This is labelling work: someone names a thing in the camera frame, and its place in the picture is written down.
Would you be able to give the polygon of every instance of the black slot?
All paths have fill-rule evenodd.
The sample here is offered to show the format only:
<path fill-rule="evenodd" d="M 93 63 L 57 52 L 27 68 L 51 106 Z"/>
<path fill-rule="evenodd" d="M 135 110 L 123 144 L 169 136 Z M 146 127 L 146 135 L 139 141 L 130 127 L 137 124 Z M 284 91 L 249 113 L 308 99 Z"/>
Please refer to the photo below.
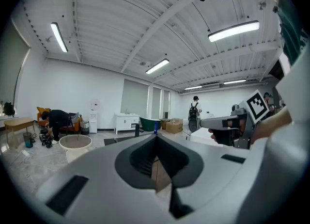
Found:
<path fill-rule="evenodd" d="M 64 215 L 87 181 L 86 177 L 74 176 L 46 205 L 56 213 Z"/>
<path fill-rule="evenodd" d="M 221 158 L 225 159 L 225 160 L 232 161 L 232 162 L 236 162 L 239 164 L 243 164 L 244 161 L 246 160 L 245 158 L 241 158 L 241 157 L 237 157 L 237 156 L 233 156 L 233 155 L 229 155 L 229 154 L 225 154 Z"/>

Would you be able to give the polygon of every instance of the blue bottle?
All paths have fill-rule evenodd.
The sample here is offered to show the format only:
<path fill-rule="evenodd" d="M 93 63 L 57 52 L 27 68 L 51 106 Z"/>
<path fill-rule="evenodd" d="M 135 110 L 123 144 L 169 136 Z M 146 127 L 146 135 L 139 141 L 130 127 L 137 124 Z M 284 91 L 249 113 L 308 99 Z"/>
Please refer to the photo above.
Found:
<path fill-rule="evenodd" d="M 158 122 L 155 122 L 155 125 L 154 125 L 154 134 L 157 134 L 157 129 L 158 129 Z"/>

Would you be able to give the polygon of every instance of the cardboard box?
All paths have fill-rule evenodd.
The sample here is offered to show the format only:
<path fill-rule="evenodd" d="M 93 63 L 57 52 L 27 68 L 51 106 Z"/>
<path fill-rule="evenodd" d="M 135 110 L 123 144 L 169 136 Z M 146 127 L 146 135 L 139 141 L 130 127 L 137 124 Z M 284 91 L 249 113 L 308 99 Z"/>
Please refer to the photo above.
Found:
<path fill-rule="evenodd" d="M 182 132 L 183 130 L 183 122 L 167 122 L 166 123 L 166 131 L 169 133 L 178 133 L 178 132 Z"/>
<path fill-rule="evenodd" d="M 171 119 L 160 119 L 161 120 L 161 128 L 166 129 L 166 123 L 169 122 Z"/>

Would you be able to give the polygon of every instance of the floor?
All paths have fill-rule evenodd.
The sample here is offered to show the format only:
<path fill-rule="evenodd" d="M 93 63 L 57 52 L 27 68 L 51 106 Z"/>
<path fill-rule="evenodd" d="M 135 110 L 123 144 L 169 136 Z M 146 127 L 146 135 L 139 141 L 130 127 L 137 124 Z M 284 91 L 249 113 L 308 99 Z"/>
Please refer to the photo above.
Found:
<path fill-rule="evenodd" d="M 27 192 L 35 194 L 39 187 L 48 180 L 56 171 L 68 164 L 65 150 L 59 144 L 46 148 L 39 140 L 39 127 L 35 124 L 35 132 L 38 137 L 35 139 L 32 148 L 26 148 L 22 134 L 26 130 L 15 133 L 18 139 L 18 148 L 9 147 L 6 142 L 5 131 L 0 132 L 1 158 L 13 180 Z M 185 139 L 186 133 L 180 132 L 171 134 L 165 130 L 158 132 L 164 134 L 171 140 Z M 114 131 L 99 131 L 97 134 L 89 134 L 92 139 L 90 150 L 105 146 L 104 139 L 134 136 L 134 131 L 119 131 L 116 135 Z M 166 187 L 158 193 L 163 204 L 168 208 L 171 186 Z"/>

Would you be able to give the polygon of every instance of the white bucket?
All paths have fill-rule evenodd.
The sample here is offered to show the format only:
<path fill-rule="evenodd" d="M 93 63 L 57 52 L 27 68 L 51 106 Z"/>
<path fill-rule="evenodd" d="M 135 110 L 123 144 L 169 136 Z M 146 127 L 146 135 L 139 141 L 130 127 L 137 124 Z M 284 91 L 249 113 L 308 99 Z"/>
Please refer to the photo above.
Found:
<path fill-rule="evenodd" d="M 88 147 L 92 144 L 92 139 L 85 135 L 68 135 L 59 140 L 59 145 L 66 150 L 68 163 L 88 152 Z"/>

